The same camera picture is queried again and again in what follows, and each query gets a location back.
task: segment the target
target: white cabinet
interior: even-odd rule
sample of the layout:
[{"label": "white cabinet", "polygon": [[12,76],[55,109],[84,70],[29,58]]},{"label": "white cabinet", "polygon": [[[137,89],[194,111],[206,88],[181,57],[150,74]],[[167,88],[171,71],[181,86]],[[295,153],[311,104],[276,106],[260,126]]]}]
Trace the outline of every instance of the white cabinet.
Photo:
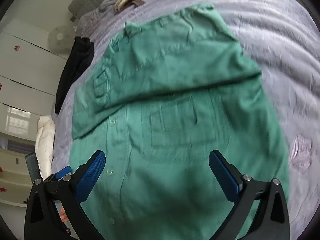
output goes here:
[{"label": "white cabinet", "polygon": [[5,32],[0,33],[0,75],[55,95],[66,59]]},{"label": "white cabinet", "polygon": [[55,96],[0,76],[0,103],[37,115],[51,113]]},{"label": "white cabinet", "polygon": [[48,32],[26,22],[20,21],[19,19],[13,18],[12,20],[9,20],[8,24],[4,27],[3,32],[50,51],[51,53],[63,57],[66,60],[69,57],[69,51],[63,52],[50,50],[48,45]]},{"label": "white cabinet", "polygon": [[32,182],[25,155],[0,149],[0,202],[26,207]]}]

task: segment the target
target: green shirt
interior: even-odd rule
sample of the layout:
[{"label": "green shirt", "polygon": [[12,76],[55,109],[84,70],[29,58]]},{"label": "green shirt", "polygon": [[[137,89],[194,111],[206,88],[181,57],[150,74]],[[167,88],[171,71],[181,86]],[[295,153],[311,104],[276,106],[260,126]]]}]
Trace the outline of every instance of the green shirt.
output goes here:
[{"label": "green shirt", "polygon": [[127,23],[77,88],[72,125],[73,171],[106,154],[82,203],[105,239],[210,239],[233,206],[208,164],[215,149],[288,193],[287,145],[260,69],[212,5]]}]

